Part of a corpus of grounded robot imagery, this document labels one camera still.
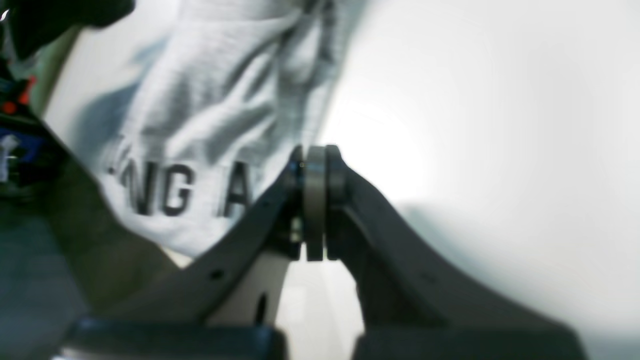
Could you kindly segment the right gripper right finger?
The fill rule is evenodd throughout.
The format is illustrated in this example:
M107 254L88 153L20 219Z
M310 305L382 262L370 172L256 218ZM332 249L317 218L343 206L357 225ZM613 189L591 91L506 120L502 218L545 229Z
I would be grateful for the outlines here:
M585 360L574 331L489 289L427 244L326 148L326 246L356 283L355 360Z

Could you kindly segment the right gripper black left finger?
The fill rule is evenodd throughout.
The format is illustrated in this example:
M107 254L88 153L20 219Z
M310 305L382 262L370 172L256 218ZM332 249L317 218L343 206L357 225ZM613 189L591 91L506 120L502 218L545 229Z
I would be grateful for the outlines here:
M286 360L275 317L291 262L325 257L326 149L295 148L272 186L189 266L67 333L57 360Z

